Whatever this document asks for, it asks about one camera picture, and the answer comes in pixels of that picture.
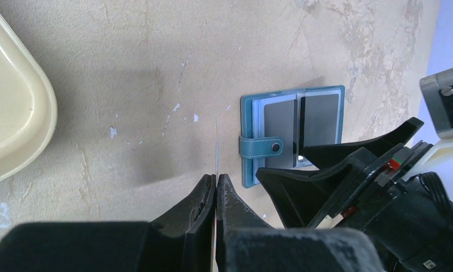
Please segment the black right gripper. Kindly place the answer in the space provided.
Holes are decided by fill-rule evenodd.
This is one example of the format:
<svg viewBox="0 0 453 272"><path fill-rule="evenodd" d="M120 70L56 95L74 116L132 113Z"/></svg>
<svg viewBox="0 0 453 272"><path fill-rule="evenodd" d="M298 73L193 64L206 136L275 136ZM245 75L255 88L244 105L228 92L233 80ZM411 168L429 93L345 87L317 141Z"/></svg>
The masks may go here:
<svg viewBox="0 0 453 272"><path fill-rule="evenodd" d="M314 228L353 206L339 225L372 238L385 271L453 271L453 201L437 173L406 174L433 147L403 148L423 125L411 117L373 139L305 146L317 170L259 168L256 177L285 228ZM386 184L372 182L387 163Z"/></svg>

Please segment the blue card holder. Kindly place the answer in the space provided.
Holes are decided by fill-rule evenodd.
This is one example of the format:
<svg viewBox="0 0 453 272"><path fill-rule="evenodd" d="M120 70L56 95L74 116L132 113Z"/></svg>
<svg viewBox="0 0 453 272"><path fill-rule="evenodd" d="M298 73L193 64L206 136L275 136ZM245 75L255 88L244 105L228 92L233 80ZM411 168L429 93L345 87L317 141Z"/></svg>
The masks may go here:
<svg viewBox="0 0 453 272"><path fill-rule="evenodd" d="M259 184L259 168L310 166L306 146L334 145L342 139L345 87L296 88L244 95L240 99L242 186Z"/></svg>

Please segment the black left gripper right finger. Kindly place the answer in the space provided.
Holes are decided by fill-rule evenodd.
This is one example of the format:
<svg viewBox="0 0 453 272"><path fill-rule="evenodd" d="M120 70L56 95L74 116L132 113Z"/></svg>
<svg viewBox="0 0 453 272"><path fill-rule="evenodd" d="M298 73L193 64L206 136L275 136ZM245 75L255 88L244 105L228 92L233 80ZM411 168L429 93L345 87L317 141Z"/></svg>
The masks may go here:
<svg viewBox="0 0 453 272"><path fill-rule="evenodd" d="M383 271L362 232L273 228L236 193L227 174L217 182L216 220L219 271Z"/></svg>

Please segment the black credit card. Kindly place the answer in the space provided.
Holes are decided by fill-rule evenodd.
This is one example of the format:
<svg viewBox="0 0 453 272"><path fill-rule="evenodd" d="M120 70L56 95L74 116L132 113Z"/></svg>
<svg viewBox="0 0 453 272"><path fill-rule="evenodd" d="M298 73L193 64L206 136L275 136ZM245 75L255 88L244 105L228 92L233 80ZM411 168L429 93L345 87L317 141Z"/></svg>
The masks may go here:
<svg viewBox="0 0 453 272"><path fill-rule="evenodd" d="M294 100L264 106L264 136L277 137L283 142L283 151L280 155L265 159L267 168L293 167L294 106Z"/></svg>
<svg viewBox="0 0 453 272"><path fill-rule="evenodd" d="M300 148L339 143L339 94L301 98L299 133Z"/></svg>
<svg viewBox="0 0 453 272"><path fill-rule="evenodd" d="M215 176L216 182L219 177L219 118L216 118L215 123Z"/></svg>

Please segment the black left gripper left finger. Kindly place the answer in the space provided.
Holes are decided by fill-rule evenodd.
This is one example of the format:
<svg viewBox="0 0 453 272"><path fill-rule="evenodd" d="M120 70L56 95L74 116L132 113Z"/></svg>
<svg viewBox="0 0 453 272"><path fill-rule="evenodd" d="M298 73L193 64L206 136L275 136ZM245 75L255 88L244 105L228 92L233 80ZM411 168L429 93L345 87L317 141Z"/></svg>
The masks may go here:
<svg viewBox="0 0 453 272"><path fill-rule="evenodd" d="M216 180L151 222L34 222L0 241L0 271L210 271Z"/></svg>

